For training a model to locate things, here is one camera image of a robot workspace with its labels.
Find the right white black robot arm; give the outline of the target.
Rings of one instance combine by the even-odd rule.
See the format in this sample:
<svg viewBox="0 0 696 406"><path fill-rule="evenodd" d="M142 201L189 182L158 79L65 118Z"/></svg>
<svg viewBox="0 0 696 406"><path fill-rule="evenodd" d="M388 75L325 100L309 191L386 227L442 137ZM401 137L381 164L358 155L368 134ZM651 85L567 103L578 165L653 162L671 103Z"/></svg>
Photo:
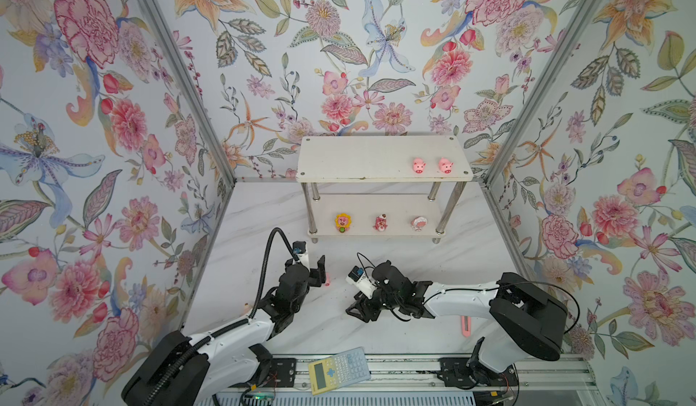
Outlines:
<svg viewBox="0 0 696 406"><path fill-rule="evenodd" d="M467 358L440 359L440 380L471 389L513 384L519 361L556 362L566 333L567 307L521 275L505 272L478 286L448 286L411 281L391 262L354 266L346 280L358 290L348 315L375 322L384 311L408 322L444 316L469 316L495 322Z"/></svg>

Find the pink white round figurine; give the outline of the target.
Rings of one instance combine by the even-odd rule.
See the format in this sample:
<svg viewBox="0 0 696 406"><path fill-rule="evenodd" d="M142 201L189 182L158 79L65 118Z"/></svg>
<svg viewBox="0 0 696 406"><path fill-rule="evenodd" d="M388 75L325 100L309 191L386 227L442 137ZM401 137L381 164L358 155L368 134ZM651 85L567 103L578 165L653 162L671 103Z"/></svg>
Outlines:
<svg viewBox="0 0 696 406"><path fill-rule="evenodd" d="M424 217L424 216L415 217L415 218L411 221L411 228L412 228L414 231L422 231L422 230L424 230L424 228L425 228L427 225L428 225L428 219L426 219L426 217Z"/></svg>

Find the white two-tier shelf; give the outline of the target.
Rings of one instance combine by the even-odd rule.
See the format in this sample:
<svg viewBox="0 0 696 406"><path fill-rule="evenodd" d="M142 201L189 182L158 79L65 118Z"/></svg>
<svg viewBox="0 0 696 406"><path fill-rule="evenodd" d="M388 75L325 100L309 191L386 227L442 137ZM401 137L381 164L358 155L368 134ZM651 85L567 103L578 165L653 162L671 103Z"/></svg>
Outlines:
<svg viewBox="0 0 696 406"><path fill-rule="evenodd" d="M413 172L416 158L426 162L424 174ZM454 163L451 174L439 172L441 158ZM473 179L471 165L453 135L306 137L297 167L313 241L422 237L438 244ZM350 230L342 234L335 227L340 213L352 217ZM373 225L382 214L387 215L388 228L378 232ZM428 219L428 225L414 231L411 221L420 216Z"/></svg>

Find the dark pink strawberry bear toy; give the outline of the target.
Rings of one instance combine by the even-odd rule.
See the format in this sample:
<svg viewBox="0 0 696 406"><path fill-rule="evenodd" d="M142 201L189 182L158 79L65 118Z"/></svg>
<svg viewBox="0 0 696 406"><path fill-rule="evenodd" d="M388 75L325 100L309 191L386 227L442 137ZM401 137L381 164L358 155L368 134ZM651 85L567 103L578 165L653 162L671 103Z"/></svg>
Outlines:
<svg viewBox="0 0 696 406"><path fill-rule="evenodd" d="M388 228L388 219L386 214L379 215L375 218L373 228L378 232L384 232Z"/></svg>

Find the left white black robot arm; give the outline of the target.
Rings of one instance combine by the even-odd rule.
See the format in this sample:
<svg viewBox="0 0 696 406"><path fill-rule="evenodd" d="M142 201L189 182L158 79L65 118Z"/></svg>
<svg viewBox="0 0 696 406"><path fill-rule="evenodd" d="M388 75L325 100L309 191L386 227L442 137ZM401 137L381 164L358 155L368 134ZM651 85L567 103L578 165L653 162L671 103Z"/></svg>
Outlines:
<svg viewBox="0 0 696 406"><path fill-rule="evenodd" d="M265 343L292 324L312 287L326 283L326 258L316 268L286 265L253 315L186 336L168 333L127 382L128 405L196 405L228 387L252 387L270 375L273 355Z"/></svg>

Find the pink bear with yellow flower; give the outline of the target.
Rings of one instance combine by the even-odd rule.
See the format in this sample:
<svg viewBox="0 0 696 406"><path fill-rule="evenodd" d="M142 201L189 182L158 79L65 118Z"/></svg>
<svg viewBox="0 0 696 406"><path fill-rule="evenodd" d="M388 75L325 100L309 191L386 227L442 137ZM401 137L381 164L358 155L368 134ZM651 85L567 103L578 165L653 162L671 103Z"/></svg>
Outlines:
<svg viewBox="0 0 696 406"><path fill-rule="evenodd" d="M335 227L339 233L345 233L352 226L352 217L345 213L340 213L335 218Z"/></svg>

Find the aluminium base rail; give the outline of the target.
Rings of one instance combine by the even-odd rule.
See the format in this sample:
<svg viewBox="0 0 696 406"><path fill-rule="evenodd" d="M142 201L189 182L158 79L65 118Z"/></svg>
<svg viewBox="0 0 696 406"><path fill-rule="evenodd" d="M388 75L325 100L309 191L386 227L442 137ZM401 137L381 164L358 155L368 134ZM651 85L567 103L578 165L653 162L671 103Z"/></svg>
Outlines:
<svg viewBox="0 0 696 406"><path fill-rule="evenodd" d="M311 393L308 365L326 358L325 355L294 355L295 384L283 388L272 382L252 391L256 394ZM370 379L353 384L342 391L360 392L456 392L456 387L447 387L439 375L440 359L443 355L375 355L368 353L366 360ZM596 377L589 364L578 355L562 355L556 362L545 362L535 358L515 364L515 369L498 387L500 391L513 393L528 392L577 392L597 395Z"/></svg>

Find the yellow blue calculator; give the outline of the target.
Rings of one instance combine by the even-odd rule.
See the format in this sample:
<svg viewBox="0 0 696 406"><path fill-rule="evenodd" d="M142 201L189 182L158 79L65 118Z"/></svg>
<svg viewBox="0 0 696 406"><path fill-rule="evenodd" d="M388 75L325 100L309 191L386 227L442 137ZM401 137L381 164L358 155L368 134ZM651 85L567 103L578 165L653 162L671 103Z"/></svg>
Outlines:
<svg viewBox="0 0 696 406"><path fill-rule="evenodd" d="M371 379L364 348L331 355L308 365L311 393L319 395Z"/></svg>

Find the pink utility knife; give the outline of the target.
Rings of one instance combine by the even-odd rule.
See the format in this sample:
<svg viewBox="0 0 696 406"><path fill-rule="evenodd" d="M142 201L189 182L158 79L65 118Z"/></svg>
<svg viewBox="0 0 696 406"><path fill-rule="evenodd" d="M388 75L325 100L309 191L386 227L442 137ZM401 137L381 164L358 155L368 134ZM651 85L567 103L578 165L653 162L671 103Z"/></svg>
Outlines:
<svg viewBox="0 0 696 406"><path fill-rule="evenodd" d="M471 318L469 316L460 317L461 333L464 337L471 336Z"/></svg>

